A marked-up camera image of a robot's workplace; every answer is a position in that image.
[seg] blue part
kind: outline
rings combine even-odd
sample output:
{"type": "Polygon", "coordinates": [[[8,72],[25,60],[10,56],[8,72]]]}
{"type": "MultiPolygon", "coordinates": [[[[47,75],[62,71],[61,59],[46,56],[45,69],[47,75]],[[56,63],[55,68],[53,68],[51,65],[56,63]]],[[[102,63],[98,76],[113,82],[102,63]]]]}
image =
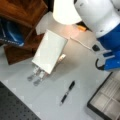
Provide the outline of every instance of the blue part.
{"type": "Polygon", "coordinates": [[[98,40],[107,50],[120,50],[120,24],[98,40]]]}
{"type": "Polygon", "coordinates": [[[106,60],[104,70],[120,68],[120,59],[110,58],[106,60]]]}
{"type": "Polygon", "coordinates": [[[113,52],[108,52],[108,53],[103,54],[104,57],[109,57],[109,56],[112,56],[112,55],[113,55],[113,52]]]}

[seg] small object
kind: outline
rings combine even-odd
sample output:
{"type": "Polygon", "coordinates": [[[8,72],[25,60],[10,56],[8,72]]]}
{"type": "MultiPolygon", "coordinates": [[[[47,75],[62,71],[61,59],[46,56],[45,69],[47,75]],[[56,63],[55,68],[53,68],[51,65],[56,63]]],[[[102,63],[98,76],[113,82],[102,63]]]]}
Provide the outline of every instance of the small object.
{"type": "Polygon", "coordinates": [[[92,49],[93,49],[95,52],[100,51],[100,48],[99,48],[97,45],[93,45],[92,49]]]}
{"type": "Polygon", "coordinates": [[[70,84],[70,86],[69,86],[69,88],[68,88],[68,91],[65,93],[65,95],[63,96],[63,98],[62,98],[62,100],[61,100],[61,102],[60,102],[60,106],[64,103],[64,101],[66,100],[69,92],[72,90],[72,88],[73,88],[74,86],[75,86],[75,81],[73,81],[73,82],[70,84]]]}
{"type": "Polygon", "coordinates": [[[81,26],[81,25],[78,25],[78,29],[81,30],[81,31],[83,31],[83,32],[85,32],[87,30],[86,27],[81,26]]]}
{"type": "Polygon", "coordinates": [[[35,66],[33,74],[28,77],[28,81],[32,81],[34,77],[40,73],[40,71],[40,68],[38,66],[35,66]]]}
{"type": "Polygon", "coordinates": [[[65,57],[66,57],[66,55],[65,55],[65,54],[62,54],[62,55],[59,57],[59,59],[58,59],[58,61],[57,61],[57,64],[59,64],[65,57]]]}
{"type": "Polygon", "coordinates": [[[40,74],[39,74],[39,77],[40,77],[40,79],[43,79],[43,77],[45,76],[45,71],[44,70],[42,70],[41,72],[40,72],[40,74]]]}

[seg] black cable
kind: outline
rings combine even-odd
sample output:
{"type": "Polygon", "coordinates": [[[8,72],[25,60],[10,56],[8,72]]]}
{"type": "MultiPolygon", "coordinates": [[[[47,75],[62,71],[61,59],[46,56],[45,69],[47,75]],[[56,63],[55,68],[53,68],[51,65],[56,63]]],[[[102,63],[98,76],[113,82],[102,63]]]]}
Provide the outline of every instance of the black cable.
{"type": "Polygon", "coordinates": [[[99,61],[99,59],[97,59],[96,60],[96,62],[95,62],[95,66],[96,66],[96,68],[98,69],[98,70],[104,70],[104,67],[105,67],[105,65],[102,65],[102,66],[98,66],[98,61],[99,61]]]}

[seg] black pen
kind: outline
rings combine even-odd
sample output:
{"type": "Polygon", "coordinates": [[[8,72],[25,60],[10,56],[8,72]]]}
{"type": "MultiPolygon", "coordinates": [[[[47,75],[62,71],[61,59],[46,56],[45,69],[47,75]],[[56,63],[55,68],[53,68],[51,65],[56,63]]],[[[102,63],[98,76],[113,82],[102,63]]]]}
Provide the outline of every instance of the black pen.
{"type": "Polygon", "coordinates": [[[70,86],[69,86],[69,88],[68,88],[68,91],[65,93],[65,95],[63,96],[63,98],[62,98],[62,100],[61,100],[61,102],[60,102],[60,106],[64,103],[65,99],[67,98],[69,92],[72,90],[72,88],[74,87],[74,85],[75,85],[75,81],[73,81],[73,82],[70,84],[70,86]]]}

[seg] cable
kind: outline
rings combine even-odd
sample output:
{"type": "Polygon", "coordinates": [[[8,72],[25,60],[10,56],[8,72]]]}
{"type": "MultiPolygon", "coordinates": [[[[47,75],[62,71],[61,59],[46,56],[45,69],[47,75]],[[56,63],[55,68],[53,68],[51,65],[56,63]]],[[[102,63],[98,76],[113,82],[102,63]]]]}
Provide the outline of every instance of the cable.
{"type": "Polygon", "coordinates": [[[97,65],[98,61],[99,61],[99,59],[96,60],[96,62],[95,62],[95,66],[96,66],[96,68],[97,68],[98,70],[102,70],[102,71],[103,71],[105,65],[102,65],[102,66],[98,67],[98,65],[97,65]]]}
{"type": "Polygon", "coordinates": [[[80,42],[79,40],[75,40],[75,39],[73,39],[73,38],[71,38],[71,39],[74,40],[74,41],[76,41],[76,42],[78,42],[78,43],[80,43],[83,47],[85,47],[85,48],[87,48],[88,50],[90,50],[91,52],[93,52],[93,50],[92,50],[90,47],[86,46],[85,44],[83,44],[83,43],[80,42]]]}

